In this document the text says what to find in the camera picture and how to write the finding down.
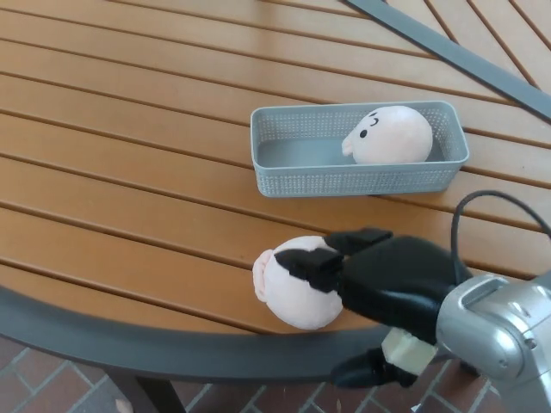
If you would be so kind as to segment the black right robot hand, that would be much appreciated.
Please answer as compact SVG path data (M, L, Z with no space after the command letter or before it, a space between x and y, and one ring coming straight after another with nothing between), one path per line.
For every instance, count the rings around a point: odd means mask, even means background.
M438 351L436 321L447 295L471 274L451 252L418 237L364 228L333 232L325 246L275 254L293 277L335 292L345 309L389 327L381 345L331 372L337 387L414 384Z

